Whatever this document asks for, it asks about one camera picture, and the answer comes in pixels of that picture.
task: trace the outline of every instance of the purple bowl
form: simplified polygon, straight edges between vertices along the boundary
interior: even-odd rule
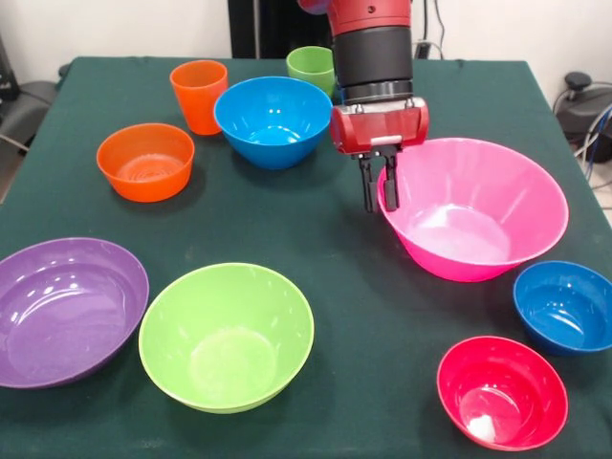
[[[99,239],[57,239],[0,261],[0,386],[91,374],[134,332],[148,295],[141,262]]]

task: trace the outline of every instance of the blue bowl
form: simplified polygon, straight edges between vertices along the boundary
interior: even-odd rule
[[[558,356],[612,347],[612,283],[575,263],[546,261],[514,283],[514,305],[532,340]]]
[[[329,126],[332,102],[315,85],[285,76],[249,79],[217,100],[214,117],[228,142],[265,169],[292,167]]]

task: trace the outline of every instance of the table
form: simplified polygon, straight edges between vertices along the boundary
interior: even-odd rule
[[[193,177],[179,196],[139,205],[111,190],[95,159],[106,136],[145,121],[186,128],[168,82],[183,61],[74,62],[0,208],[0,256],[57,237],[104,238],[139,257],[151,299],[205,265],[265,265],[309,298],[313,352],[271,402],[218,416],[158,390],[131,339],[81,382],[0,390],[0,457],[497,456],[451,424],[435,373],[460,339],[494,334],[528,342],[512,301],[518,270],[479,284],[425,273],[383,218],[362,210],[358,165],[337,154],[329,137],[303,164],[280,172],[247,164],[221,136],[195,138]],[[282,61],[225,63],[230,84],[285,74]],[[610,228],[525,63],[417,61],[415,90],[430,107],[431,138],[501,142],[546,167],[567,195],[571,223],[544,258],[612,276]],[[550,361],[567,384],[569,423],[550,446],[521,457],[610,457],[612,353]]]

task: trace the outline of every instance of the orange bowl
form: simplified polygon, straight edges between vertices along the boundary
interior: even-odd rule
[[[176,126],[136,124],[109,136],[98,149],[98,167],[123,198],[154,203],[178,194],[189,182],[195,145]]]

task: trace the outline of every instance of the lime green bowl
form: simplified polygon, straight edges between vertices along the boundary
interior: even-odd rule
[[[149,307],[142,365],[163,392],[195,409],[236,413],[278,394],[308,359],[315,323],[286,277],[245,263],[193,271]]]

